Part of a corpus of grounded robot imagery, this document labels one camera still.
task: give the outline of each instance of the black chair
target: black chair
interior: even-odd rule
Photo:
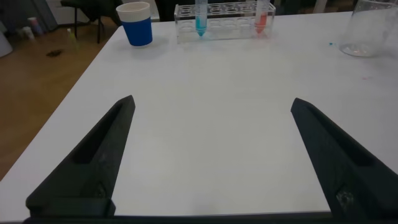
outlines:
[[[98,20],[97,43],[100,42],[101,27],[104,30],[104,24],[101,22],[101,16],[112,18],[113,22],[120,26],[121,22],[116,12],[116,7],[122,4],[121,0],[61,0],[62,6],[75,8],[75,37],[77,38],[77,9],[89,18],[90,22]]]

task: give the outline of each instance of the paper cup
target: paper cup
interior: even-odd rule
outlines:
[[[150,5],[146,2],[130,2],[116,8],[129,42],[144,46],[152,42]]]

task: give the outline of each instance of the clear beaker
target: clear beaker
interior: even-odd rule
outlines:
[[[397,0],[359,0],[339,49],[349,55],[377,54],[396,23]]]

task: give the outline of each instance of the small bottle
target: small bottle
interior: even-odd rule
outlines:
[[[43,35],[43,30],[39,25],[39,22],[37,22],[36,17],[30,17],[27,20],[30,22],[30,25],[32,26],[33,30],[37,35]]]
[[[195,0],[196,30],[203,36],[207,29],[207,0]]]
[[[24,31],[27,38],[29,38],[29,40],[35,39],[35,36],[33,35],[32,29],[30,27],[23,27],[22,30]]]

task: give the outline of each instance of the white table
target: white table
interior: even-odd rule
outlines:
[[[308,100],[398,172],[398,63],[336,42],[350,13],[279,16],[269,40],[176,44],[153,24],[134,49],[119,28],[0,182],[0,221],[120,98],[131,123],[112,200],[117,215],[329,211],[290,107]]]

